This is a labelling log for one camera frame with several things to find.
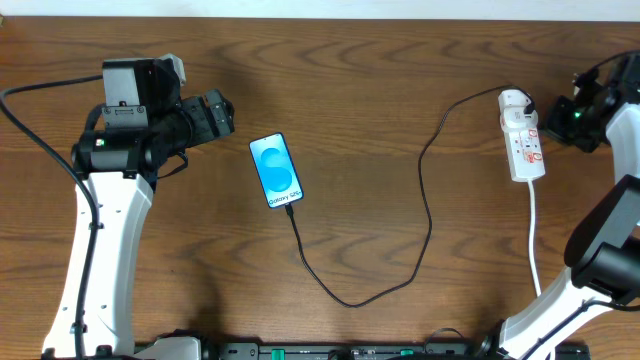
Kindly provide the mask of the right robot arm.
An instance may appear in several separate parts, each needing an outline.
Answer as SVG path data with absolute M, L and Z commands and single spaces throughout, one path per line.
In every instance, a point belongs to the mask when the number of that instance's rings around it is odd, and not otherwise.
M 511 177 L 527 185 L 544 174 L 540 137 L 591 153 L 611 147 L 615 185 L 580 222 L 564 251 L 564 268 L 521 312 L 497 325 L 475 351 L 478 358 L 545 359 L 595 317 L 635 312 L 639 296 L 639 53 L 616 54 L 600 82 L 599 68 L 576 75 L 574 94 L 557 99 L 544 120 L 531 96 L 498 87 L 500 127 Z

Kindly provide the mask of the white charger plug adapter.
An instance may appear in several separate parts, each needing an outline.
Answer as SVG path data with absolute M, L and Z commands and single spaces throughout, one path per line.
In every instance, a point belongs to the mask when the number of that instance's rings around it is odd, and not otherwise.
M 507 108 L 524 108 L 527 114 L 531 113 L 531 107 L 535 107 L 529 95 L 519 89 L 507 89 L 498 96 L 498 104 L 500 112 L 504 112 Z

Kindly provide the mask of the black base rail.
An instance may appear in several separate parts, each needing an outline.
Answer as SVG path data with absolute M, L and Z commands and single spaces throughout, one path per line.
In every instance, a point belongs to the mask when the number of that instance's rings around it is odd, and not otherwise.
M 423 344 L 334 344 L 334 345 L 260 345 L 226 343 L 205 345 L 198 355 L 189 345 L 185 351 L 181 338 L 165 338 L 135 354 L 138 359 L 218 359 L 218 360 L 329 360 L 329 359 L 472 359 L 474 351 L 464 340 L 431 341 Z

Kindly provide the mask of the white power strip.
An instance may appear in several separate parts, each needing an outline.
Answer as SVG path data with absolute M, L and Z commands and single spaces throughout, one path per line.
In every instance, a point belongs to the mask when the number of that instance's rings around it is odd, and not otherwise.
M 537 112 L 506 108 L 500 116 L 511 179 L 528 182 L 545 175 L 543 153 L 537 129 Z

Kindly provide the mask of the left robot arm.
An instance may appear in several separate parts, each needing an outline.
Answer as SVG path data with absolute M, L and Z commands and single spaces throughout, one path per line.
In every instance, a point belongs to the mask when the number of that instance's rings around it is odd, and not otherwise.
M 105 98 L 71 150 L 77 217 L 62 299 L 45 359 L 126 359 L 135 353 L 132 297 L 141 232 L 160 168 L 187 149 L 229 136 L 234 108 L 219 90 L 182 98 L 182 60 L 106 60 Z

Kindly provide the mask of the blue Galaxy smartphone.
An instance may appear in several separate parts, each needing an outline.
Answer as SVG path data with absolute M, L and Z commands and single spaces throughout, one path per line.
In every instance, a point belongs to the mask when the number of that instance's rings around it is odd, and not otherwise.
M 249 150 L 267 205 L 271 209 L 304 198 L 304 191 L 281 132 L 251 141 Z

